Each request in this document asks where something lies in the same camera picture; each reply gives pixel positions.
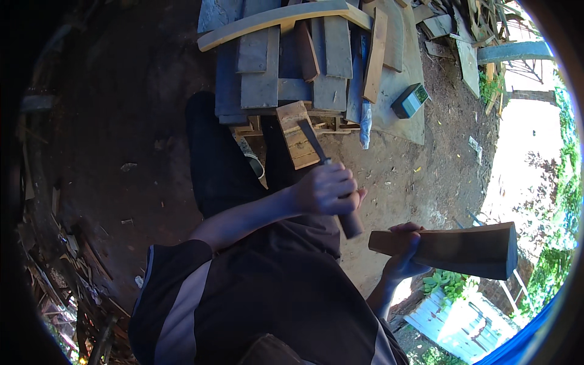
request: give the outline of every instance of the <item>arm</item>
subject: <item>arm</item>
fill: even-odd
[[[302,214],[346,214],[357,209],[365,196],[364,190],[356,189],[353,173],[343,164],[318,166],[295,185],[204,220],[189,239],[200,239],[217,252],[282,219]]]
[[[423,274],[430,270],[429,266],[410,261],[413,254],[416,253],[420,241],[420,235],[414,231],[424,229],[424,227],[420,227],[411,222],[390,228],[390,231],[393,232],[411,232],[411,239],[409,246],[404,247],[402,253],[387,260],[383,273],[381,274],[381,280],[375,289],[373,289],[369,298],[367,298],[367,304],[378,318],[388,319],[391,299],[394,296],[395,288],[397,288],[403,279]]]

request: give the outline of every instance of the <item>black shirt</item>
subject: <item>black shirt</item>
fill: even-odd
[[[128,330],[138,361],[237,364],[270,333],[307,364],[407,363],[336,262],[329,218],[277,222],[216,257],[197,240],[151,246]]]

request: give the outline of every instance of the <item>hand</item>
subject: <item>hand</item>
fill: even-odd
[[[421,227],[415,223],[408,222],[400,225],[395,225],[390,228],[392,232],[410,232],[409,246],[404,247],[404,250],[399,254],[392,256],[383,268],[383,276],[386,280],[399,284],[403,279],[430,271],[431,267],[420,265],[411,261],[412,256],[418,249],[420,242],[420,234],[414,231],[423,231]]]
[[[359,208],[367,194],[366,189],[357,189],[353,172],[340,162],[315,167],[290,191],[299,214],[347,214]]]

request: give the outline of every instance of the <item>small box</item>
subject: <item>small box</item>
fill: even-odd
[[[411,118],[420,109],[428,98],[424,85],[418,83],[408,86],[402,94],[393,102],[391,109],[400,119]]]

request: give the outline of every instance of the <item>blue fabric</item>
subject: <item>blue fabric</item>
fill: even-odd
[[[544,307],[544,309],[519,331],[509,341],[499,346],[489,355],[483,357],[482,360],[475,363],[475,365],[515,365],[523,356],[527,349],[527,345],[532,340],[533,335],[541,328],[550,316],[555,299],[559,292],[552,298],[552,300]]]

